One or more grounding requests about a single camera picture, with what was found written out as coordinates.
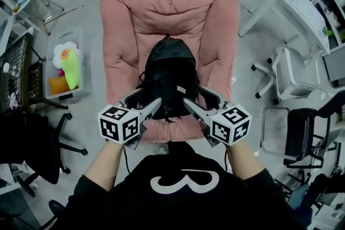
black t-shirt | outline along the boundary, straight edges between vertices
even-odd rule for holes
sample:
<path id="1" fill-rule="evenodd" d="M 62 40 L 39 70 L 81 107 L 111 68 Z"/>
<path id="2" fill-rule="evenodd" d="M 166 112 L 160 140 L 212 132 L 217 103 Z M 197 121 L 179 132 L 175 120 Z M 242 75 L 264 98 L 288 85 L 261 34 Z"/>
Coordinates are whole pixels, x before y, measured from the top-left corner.
<path id="1" fill-rule="evenodd" d="M 242 180 L 198 154 L 148 156 L 110 192 L 82 176 L 54 229 L 185 226 L 305 229 L 266 169 Z"/>

white flower plush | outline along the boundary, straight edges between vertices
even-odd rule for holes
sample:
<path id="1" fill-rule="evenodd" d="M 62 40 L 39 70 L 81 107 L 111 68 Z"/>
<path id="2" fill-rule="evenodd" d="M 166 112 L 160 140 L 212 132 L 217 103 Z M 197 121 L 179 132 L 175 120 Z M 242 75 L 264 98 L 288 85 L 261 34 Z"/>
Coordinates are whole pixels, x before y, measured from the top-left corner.
<path id="1" fill-rule="evenodd" d="M 65 44 L 58 44 L 54 48 L 54 57 L 53 57 L 53 65 L 56 69 L 61 69 L 61 53 L 64 51 L 64 49 L 72 49 L 77 55 L 79 55 L 78 46 L 76 43 L 72 41 L 68 41 Z"/>

human arm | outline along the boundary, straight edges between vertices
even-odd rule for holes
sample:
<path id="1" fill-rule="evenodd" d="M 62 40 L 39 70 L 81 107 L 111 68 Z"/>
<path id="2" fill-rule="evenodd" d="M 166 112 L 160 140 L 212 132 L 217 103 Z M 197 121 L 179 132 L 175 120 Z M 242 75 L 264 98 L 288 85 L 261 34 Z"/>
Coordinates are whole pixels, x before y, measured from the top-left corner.
<path id="1" fill-rule="evenodd" d="M 251 178 L 265 169 L 243 140 L 232 146 L 227 145 L 226 152 L 233 174 L 243 180 Z"/>
<path id="2" fill-rule="evenodd" d="M 82 175 L 53 229 L 96 228 L 118 174 L 123 145 L 108 141 Z"/>
<path id="3" fill-rule="evenodd" d="M 109 192 L 118 174 L 123 145 L 108 141 L 84 175 Z"/>

white office chair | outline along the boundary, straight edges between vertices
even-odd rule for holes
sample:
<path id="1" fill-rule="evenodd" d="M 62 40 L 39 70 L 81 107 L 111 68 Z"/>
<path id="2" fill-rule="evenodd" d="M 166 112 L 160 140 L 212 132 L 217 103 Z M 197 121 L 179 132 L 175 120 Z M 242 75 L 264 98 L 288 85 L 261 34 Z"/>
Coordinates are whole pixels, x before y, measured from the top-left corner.
<path id="1" fill-rule="evenodd" d="M 273 60 L 269 58 L 268 63 L 272 63 L 270 70 L 260 64 L 252 65 L 252 70 L 259 69 L 267 74 L 271 79 L 269 83 L 255 94 L 256 98 L 264 95 L 274 84 L 277 87 L 278 99 L 274 99 L 274 104 L 279 103 L 279 99 L 302 99 L 316 89 L 320 89 L 327 94 L 334 96 L 331 89 L 310 82 L 307 74 L 303 56 L 295 49 L 289 47 L 275 47 L 273 49 Z"/>

orange object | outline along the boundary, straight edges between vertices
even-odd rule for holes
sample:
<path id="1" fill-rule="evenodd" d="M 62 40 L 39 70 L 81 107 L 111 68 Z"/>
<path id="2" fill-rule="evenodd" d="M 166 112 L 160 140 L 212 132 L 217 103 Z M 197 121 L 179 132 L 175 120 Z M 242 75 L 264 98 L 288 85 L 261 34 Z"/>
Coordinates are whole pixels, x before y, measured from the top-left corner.
<path id="1" fill-rule="evenodd" d="M 50 85 L 50 91 L 52 95 L 57 95 L 63 92 L 70 91 L 70 87 L 68 86 L 65 76 L 48 79 L 48 82 Z"/>

